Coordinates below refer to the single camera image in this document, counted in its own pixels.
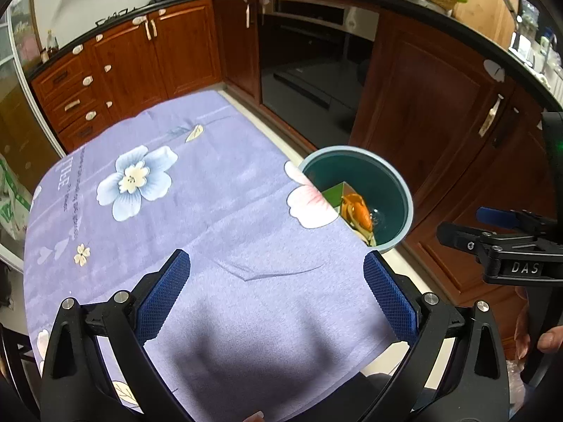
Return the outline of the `person right hand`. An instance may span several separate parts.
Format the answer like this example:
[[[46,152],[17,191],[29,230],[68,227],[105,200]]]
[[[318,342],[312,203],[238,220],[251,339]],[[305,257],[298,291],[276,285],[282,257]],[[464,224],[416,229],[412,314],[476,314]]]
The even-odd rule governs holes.
[[[528,334],[529,303],[526,303],[517,317],[514,341],[515,356],[518,360],[524,360],[532,344],[531,336]],[[563,341],[563,327],[554,327],[542,334],[537,341],[537,348],[543,353],[554,353],[560,349]]]

